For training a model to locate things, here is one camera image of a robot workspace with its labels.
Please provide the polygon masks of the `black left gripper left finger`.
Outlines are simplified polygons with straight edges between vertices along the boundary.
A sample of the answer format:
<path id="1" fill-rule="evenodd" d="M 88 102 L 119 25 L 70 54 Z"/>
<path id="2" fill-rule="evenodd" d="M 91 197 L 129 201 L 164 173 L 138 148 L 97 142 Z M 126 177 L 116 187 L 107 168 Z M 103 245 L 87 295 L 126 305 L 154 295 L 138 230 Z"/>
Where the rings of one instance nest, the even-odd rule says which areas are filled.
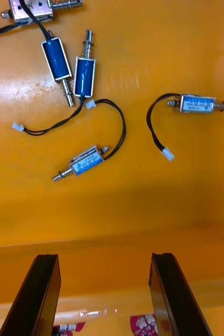
<path id="1" fill-rule="evenodd" d="M 61 287 L 58 255 L 38 255 L 0 329 L 0 335 L 52 335 Z"/>

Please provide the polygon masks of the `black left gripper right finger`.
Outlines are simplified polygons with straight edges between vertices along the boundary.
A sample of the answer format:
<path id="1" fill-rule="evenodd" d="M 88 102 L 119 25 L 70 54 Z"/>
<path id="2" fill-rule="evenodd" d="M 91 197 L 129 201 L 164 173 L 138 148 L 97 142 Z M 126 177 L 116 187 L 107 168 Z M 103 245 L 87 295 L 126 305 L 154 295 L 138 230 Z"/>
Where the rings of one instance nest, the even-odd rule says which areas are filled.
<path id="1" fill-rule="evenodd" d="M 212 335 L 173 254 L 152 254 L 148 285 L 159 335 Z"/>

